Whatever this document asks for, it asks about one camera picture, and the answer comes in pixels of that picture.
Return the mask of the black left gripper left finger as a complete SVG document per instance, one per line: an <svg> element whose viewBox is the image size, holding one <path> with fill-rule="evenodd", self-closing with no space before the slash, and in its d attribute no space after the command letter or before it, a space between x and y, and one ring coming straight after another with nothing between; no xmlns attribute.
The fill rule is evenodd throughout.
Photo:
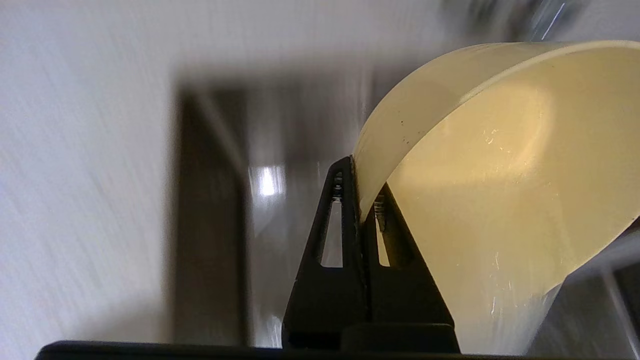
<svg viewBox="0 0 640 360"><path fill-rule="evenodd" d="M342 266L322 265L331 207L341 208ZM343 157L327 171L317 211L282 321L284 349L339 350L342 333L368 317L359 237L353 160Z"/></svg>

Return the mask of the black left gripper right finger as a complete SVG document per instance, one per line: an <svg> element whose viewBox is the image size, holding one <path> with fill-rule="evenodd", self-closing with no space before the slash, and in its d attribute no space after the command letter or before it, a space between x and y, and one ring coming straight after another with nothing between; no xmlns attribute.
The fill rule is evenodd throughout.
<svg viewBox="0 0 640 360"><path fill-rule="evenodd" d="M363 350L459 353L455 322L388 185L361 226L368 300Z"/></svg>

